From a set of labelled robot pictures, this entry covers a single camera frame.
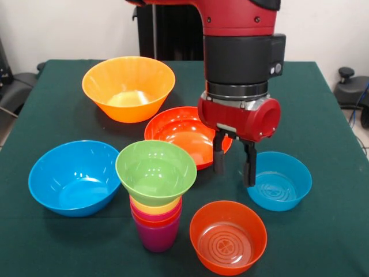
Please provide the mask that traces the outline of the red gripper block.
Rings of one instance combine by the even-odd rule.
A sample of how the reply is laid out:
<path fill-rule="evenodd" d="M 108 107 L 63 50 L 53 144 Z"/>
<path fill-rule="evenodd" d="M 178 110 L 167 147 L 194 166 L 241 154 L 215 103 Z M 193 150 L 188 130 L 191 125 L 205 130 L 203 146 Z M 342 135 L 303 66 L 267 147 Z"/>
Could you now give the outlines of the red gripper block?
<path fill-rule="evenodd" d="M 230 101 L 203 96 L 198 102 L 198 115 L 205 126 L 216 130 L 213 139 L 213 170 L 216 174 L 224 174 L 223 131 L 247 140 L 243 141 L 246 153 L 244 185 L 247 188 L 254 186 L 257 161 L 254 142 L 275 133 L 281 119 L 279 102 L 270 97 Z"/>

